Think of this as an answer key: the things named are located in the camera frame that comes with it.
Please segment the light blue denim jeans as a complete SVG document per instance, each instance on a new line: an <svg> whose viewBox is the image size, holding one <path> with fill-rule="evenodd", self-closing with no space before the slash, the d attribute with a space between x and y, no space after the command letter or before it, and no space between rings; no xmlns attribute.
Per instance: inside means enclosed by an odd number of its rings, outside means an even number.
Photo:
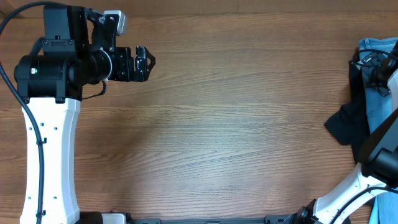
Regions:
<svg viewBox="0 0 398 224"><path fill-rule="evenodd" d="M375 49L390 52L397 37L388 39L366 38L359 41L359 50ZM370 133L372 133L391 113L391 95L382 96L376 88L365 88L366 114ZM375 199L369 224L397 224L397 194L385 192Z"/></svg>

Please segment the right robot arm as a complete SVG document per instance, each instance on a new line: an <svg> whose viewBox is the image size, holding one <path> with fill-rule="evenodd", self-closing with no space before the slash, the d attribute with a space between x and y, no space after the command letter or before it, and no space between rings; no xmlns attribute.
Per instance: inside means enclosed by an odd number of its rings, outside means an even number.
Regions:
<svg viewBox="0 0 398 224"><path fill-rule="evenodd" d="M284 223L349 223L359 207L375 200L378 218L397 223L397 38L360 40L349 61L351 103L325 127L351 145L354 170L330 193L284 218Z"/></svg>

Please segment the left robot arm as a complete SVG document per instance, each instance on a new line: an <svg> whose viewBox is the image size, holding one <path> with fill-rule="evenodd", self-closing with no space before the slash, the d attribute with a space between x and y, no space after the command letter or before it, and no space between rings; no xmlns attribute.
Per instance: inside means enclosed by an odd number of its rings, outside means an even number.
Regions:
<svg viewBox="0 0 398 224"><path fill-rule="evenodd" d="M81 215L74 183L76 124L85 85L144 82L155 57L143 46L117 47L127 18L51 2L45 35L14 70L27 130L27 187L21 223L102 223Z"/></svg>

